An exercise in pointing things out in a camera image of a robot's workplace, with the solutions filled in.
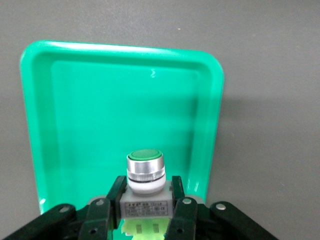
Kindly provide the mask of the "green button light green base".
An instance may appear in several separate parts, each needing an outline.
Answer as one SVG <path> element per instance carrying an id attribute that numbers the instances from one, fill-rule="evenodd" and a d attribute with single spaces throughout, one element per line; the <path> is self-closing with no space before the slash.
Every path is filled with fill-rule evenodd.
<path id="1" fill-rule="evenodd" d="M 165 240 L 174 213 L 164 154 L 141 149 L 127 155 L 127 187 L 120 199 L 121 232 L 131 240 Z"/>

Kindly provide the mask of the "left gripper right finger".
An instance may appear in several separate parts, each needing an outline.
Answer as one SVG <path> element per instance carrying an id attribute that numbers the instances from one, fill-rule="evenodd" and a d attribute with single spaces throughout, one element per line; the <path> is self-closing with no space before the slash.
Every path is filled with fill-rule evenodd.
<path id="1" fill-rule="evenodd" d="M 166 240 L 275 240 L 275 236 L 227 201 L 206 207 L 187 197 L 180 176 L 172 177 L 173 217 Z"/>

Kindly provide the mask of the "green plastic tray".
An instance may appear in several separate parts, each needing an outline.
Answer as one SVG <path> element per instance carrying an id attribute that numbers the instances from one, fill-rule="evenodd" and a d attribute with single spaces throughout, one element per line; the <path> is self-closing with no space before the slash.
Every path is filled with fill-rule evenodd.
<path id="1" fill-rule="evenodd" d="M 40 217 L 12 240 L 165 240 L 169 220 L 87 221 L 127 155 L 163 153 L 166 178 L 206 199 L 224 88 L 209 53 L 39 40 L 20 58 Z"/>

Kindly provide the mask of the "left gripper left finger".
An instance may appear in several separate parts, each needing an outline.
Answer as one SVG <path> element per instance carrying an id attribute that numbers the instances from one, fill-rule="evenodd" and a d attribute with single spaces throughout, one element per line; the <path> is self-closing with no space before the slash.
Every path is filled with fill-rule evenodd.
<path id="1" fill-rule="evenodd" d="M 58 204 L 2 240 L 113 240 L 121 221 L 120 199 L 125 176 L 118 176 L 108 194 L 77 210 Z"/>

